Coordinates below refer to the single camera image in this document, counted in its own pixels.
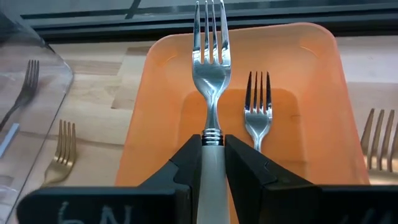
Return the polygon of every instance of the silver fork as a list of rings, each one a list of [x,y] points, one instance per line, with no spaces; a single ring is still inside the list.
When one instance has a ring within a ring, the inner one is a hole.
[[[218,58],[216,17],[214,1],[212,4],[212,31],[213,31],[213,61],[210,61],[209,47],[209,16],[208,5],[205,1],[205,51],[204,60],[201,62],[200,46],[200,11],[197,1],[195,21],[193,25],[193,51],[192,51],[192,76],[198,91],[207,102],[207,119],[202,135],[203,145],[222,145],[223,136],[218,122],[217,103],[231,80],[231,53],[229,51],[228,27],[224,2],[221,0],[221,59]]]
[[[0,131],[6,125],[11,114],[15,112],[20,106],[25,106],[30,103],[36,93],[37,83],[39,81],[39,61],[29,60],[26,68],[24,84],[22,84],[21,92],[19,93],[17,99],[15,100],[12,108],[6,113],[4,118],[0,123]]]
[[[261,152],[261,142],[268,134],[272,124],[271,83],[267,72],[266,86],[266,110],[264,111],[264,99],[262,94],[262,72],[260,82],[260,107],[257,107],[257,72],[254,83],[253,108],[250,106],[251,99],[251,72],[249,74],[248,88],[246,89],[246,100],[244,102],[244,125],[254,141],[254,149]]]

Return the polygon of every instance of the fork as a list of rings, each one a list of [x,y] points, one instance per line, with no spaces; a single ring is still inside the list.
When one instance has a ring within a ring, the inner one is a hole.
[[[392,146],[389,147],[392,124],[394,121],[394,114],[395,111],[390,110],[387,119],[386,130],[382,141],[382,146],[381,148],[379,148],[380,133],[382,129],[381,126],[384,117],[384,110],[380,110],[379,116],[377,118],[376,130],[373,136],[373,142],[371,147],[369,148],[372,122],[374,117],[374,108],[372,108],[369,112],[369,116],[368,119],[366,120],[365,129],[363,131],[363,135],[361,138],[361,148],[364,157],[366,157],[365,161],[369,170],[376,169],[376,170],[383,170],[386,172],[398,171],[398,154],[396,153],[398,151],[398,125],[394,133]],[[374,167],[375,164],[373,164],[375,156],[376,156],[376,167]]]
[[[261,152],[261,142],[268,134],[272,124],[272,103],[271,103],[271,83],[267,72],[266,86],[266,110],[264,111],[264,99],[262,94],[262,72],[260,79],[260,101],[257,107],[257,72],[254,82],[253,108],[251,109],[251,72],[249,74],[248,88],[246,89],[246,99],[244,102],[244,125],[254,141],[254,149]]]
[[[76,162],[75,123],[60,120],[57,151],[44,172],[42,187],[65,180]]]
[[[6,125],[11,114],[15,112],[20,106],[25,106],[30,103],[36,93],[37,82],[39,81],[39,61],[29,60],[26,68],[25,80],[22,84],[21,92],[19,93],[14,105],[6,113],[0,123],[0,131],[2,131],[4,125]]]
[[[207,119],[202,135],[203,145],[223,145],[223,136],[218,122],[217,104],[229,81],[231,80],[231,52],[229,49],[228,26],[223,0],[221,8],[221,59],[218,56],[218,41],[216,30],[216,17],[214,1],[212,4],[212,31],[213,49],[209,45],[209,15],[208,5],[205,1],[205,50],[202,63],[200,42],[200,11],[199,2],[195,8],[193,25],[193,50],[192,50],[192,76],[198,91],[203,95],[207,103]],[[210,51],[213,52],[213,61],[210,61]]]

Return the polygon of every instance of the wooden surface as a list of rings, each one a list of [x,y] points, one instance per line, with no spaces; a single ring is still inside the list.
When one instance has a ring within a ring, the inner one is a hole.
[[[374,106],[398,109],[397,37],[338,39],[358,132]],[[146,52],[153,42],[53,45],[75,80],[57,119],[76,123],[78,160],[62,185],[114,185]],[[57,144],[52,126],[22,195],[44,180]],[[12,215],[8,223],[16,223]]]

